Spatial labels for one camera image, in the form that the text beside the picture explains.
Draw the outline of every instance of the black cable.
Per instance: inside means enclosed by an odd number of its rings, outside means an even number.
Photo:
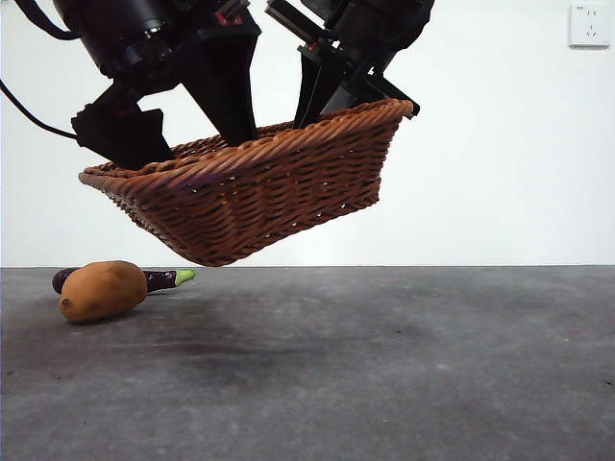
[[[77,139],[76,134],[63,132],[62,130],[58,130],[57,128],[50,127],[46,123],[42,123],[40,120],[34,117],[30,113],[30,111],[24,108],[23,105],[17,100],[17,98],[14,97],[14,95],[9,91],[7,86],[4,85],[4,82],[2,82],[2,79],[0,79],[0,88],[2,89],[2,92],[7,96],[7,98],[9,98],[9,100],[15,105],[15,107],[18,108],[19,111],[21,111],[21,113],[23,113],[26,117],[28,117],[28,120],[30,120],[35,125],[53,134],[58,134],[60,136],[69,137],[70,139]]]
[[[15,3],[34,25],[53,38],[59,40],[74,40],[75,38],[79,38],[79,35],[73,31],[63,31],[51,22],[35,0],[15,0]]]

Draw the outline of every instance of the potato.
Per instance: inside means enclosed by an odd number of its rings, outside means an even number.
[[[147,296],[143,272],[126,261],[92,262],[70,274],[61,289],[58,309],[80,324],[128,312]]]

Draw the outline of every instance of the white wall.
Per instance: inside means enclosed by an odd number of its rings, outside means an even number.
[[[51,0],[39,3],[53,13]],[[261,12],[264,0],[252,3],[263,30],[255,111],[266,125],[294,112],[299,41]],[[387,72],[423,111],[395,138],[381,202],[239,264],[615,263],[615,50],[568,48],[568,4],[436,0],[430,26]],[[3,79],[40,118],[69,129],[109,82],[79,43],[47,37],[13,2],[2,14]],[[144,105],[158,106],[170,143],[214,134],[180,90]],[[5,100],[2,110],[4,266],[187,264],[78,182],[101,158]]]

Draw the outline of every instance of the basket rim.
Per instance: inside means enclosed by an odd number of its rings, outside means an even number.
[[[181,177],[186,171],[195,169],[201,175],[211,172],[216,178],[224,177],[227,173],[237,172],[255,163],[267,161],[274,158],[279,152],[297,149],[315,139],[319,139],[321,143],[328,142],[335,138],[340,131],[344,133],[356,132],[374,124],[376,120],[386,121],[402,118],[411,112],[412,103],[408,100],[383,99],[364,103],[352,109],[330,112],[323,115],[319,121],[301,129],[290,130],[292,122],[261,127],[258,129],[261,132],[272,129],[275,131],[258,139],[248,140],[239,146],[226,146],[205,154],[187,155],[163,162],[150,162],[139,170],[123,169],[113,162],[91,166],[79,174],[79,180],[85,184],[94,185],[95,183],[100,184],[104,180],[132,182],[130,180],[138,181],[144,179],[144,177],[153,179],[152,177],[164,175],[168,181],[172,181],[174,178]],[[222,138],[218,134],[179,144],[172,150],[177,152],[196,142],[214,143],[220,140]]]

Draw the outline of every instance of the brown wicker basket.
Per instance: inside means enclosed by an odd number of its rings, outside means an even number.
[[[215,136],[139,171],[106,163],[79,179],[177,254],[221,266],[377,202],[389,143],[411,110],[409,101],[378,101],[301,130],[261,128],[238,147]]]

